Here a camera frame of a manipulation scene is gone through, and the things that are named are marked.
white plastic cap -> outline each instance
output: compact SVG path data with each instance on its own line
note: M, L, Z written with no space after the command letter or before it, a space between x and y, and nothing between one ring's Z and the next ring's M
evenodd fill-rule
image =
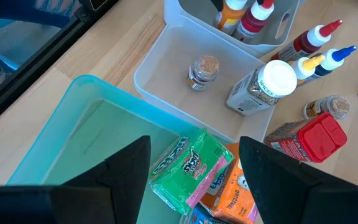
M297 79L304 80L316 72L316 68L312 70L303 68L303 62L308 59L307 57L302 57L292 63L291 67L295 71Z
M272 60L262 67L258 74L259 87L275 98L291 94L296 88L297 81L293 68L281 60Z
M309 32L308 32L308 40L315 47L323 46L323 44L325 44L326 42L328 42L331 39L331 35L329 35L327 37L323 37L320 34L320 29L322 27L323 27L323 25L318 25L315 28L309 30Z
M227 6L233 10L241 10L244 8L248 0L226 0Z
M327 52L325 52L323 55L326 57L322 62L321 62L321 66L325 69L325 70L334 70L335 68L340 67L341 65L343 65L343 63L345 62L344 59L342 59L341 61L337 62L333 59L333 53L337 51L337 49L329 49Z
M272 4L272 7L265 9L261 5L258 4L258 1L256 1L251 6L251 14L260 21L265 21L271 13L274 11L274 4Z

light wood surface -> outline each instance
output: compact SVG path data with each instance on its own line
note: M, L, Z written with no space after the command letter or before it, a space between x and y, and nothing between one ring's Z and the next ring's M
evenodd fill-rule
M356 45L357 51L328 77L280 100L268 132L283 123L303 119L301 108L309 101L333 94L345 96L352 111L340 124L347 132L348 142L324 163L313 165L358 184L358 0L305 2L288 40L316 24L336 19L344 23L321 51L350 45ZM14 172L78 75L91 73L139 96L133 84L134 71L164 25L162 0L121 0L0 115L0 184L5 184Z

glass spice jar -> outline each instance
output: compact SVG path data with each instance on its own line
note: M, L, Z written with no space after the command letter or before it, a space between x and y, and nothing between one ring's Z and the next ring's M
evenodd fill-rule
M194 90L205 90L219 74L219 61L213 55L204 55L189 68L187 84Z
M280 98L291 94L296 84L293 68L283 61L273 60L238 81L226 105L248 116L275 105Z
M345 119L350 110L351 104L346 98L333 95L306 104L303 107L303 116L310 119L323 113L330 113L335 119Z

green snack package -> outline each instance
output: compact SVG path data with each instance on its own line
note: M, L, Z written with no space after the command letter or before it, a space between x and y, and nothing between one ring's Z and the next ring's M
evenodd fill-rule
M150 185L169 207L188 215L233 154L205 129L179 137L150 167Z

transparent blue bin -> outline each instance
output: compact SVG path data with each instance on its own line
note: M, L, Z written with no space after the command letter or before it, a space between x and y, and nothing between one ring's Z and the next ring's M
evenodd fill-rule
M7 184L62 184L142 135L151 138L153 162L178 135L195 129L92 75L82 75L73 80ZM147 185L138 223L179 219Z

